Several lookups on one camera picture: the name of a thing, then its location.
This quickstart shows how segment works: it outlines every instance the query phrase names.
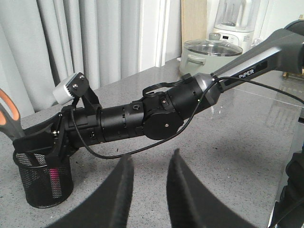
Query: orange scissor handle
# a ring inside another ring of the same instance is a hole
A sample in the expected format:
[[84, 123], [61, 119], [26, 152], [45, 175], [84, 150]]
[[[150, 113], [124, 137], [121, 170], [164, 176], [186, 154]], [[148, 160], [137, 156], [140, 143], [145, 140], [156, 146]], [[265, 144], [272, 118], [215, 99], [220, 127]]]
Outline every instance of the orange scissor handle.
[[[13, 114], [12, 119], [17, 121], [20, 119], [20, 113], [18, 111], [18, 108], [15, 106], [14, 102], [10, 99], [10, 97], [2, 90], [0, 89], [0, 98], [6, 103], [6, 105], [11, 110], [11, 113]], [[0, 124], [4, 125], [6, 123], [5, 116], [3, 112], [0, 111]]]

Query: granite countertop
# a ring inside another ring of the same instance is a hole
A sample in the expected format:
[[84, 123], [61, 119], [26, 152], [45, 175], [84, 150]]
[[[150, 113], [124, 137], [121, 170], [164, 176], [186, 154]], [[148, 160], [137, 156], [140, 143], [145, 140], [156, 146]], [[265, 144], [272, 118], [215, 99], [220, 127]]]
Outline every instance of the granite countertop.
[[[177, 60], [153, 67], [96, 90], [103, 107], [141, 98], [142, 90], [178, 79]], [[257, 81], [294, 93], [303, 88], [281, 72]], [[59, 112], [56, 105], [21, 120], [24, 128]], [[200, 181], [223, 203], [253, 225], [265, 228], [285, 167], [300, 104], [276, 92], [240, 85], [221, 95], [218, 103], [197, 114], [189, 127], [173, 140], [133, 155], [134, 189], [128, 227], [171, 227], [166, 200], [167, 170], [173, 151], [180, 148], [185, 162]], [[103, 143], [92, 148], [104, 155], [129, 152], [155, 141], [145, 136]], [[74, 190], [58, 206], [31, 207], [25, 199], [13, 146], [0, 133], [0, 227], [45, 227], [84, 201], [108, 176], [118, 160], [100, 160], [81, 148], [70, 159]]]

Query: pink object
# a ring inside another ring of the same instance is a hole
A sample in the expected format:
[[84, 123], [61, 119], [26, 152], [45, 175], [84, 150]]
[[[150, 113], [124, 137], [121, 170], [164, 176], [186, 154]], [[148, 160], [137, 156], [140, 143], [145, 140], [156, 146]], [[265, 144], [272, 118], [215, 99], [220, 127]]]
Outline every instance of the pink object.
[[51, 188], [53, 198], [60, 198], [62, 196], [59, 171], [57, 168], [52, 168], [49, 170], [49, 175], [51, 178]]

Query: black pen holder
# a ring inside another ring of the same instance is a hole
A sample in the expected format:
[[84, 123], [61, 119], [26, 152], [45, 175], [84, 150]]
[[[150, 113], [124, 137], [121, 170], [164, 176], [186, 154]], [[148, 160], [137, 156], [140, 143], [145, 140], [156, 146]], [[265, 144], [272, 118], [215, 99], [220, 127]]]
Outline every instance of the black pen holder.
[[14, 151], [14, 162], [27, 202], [35, 208], [50, 208], [68, 198], [73, 191], [69, 156], [57, 167], [49, 167], [45, 155]]

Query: white curtain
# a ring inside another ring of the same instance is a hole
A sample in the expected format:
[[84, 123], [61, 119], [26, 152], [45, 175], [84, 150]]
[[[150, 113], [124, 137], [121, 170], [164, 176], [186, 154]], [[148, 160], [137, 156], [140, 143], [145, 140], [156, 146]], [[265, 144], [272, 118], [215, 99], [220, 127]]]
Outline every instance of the white curtain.
[[0, 88], [24, 117], [84, 72], [97, 89], [137, 73], [140, 0], [0, 0]]

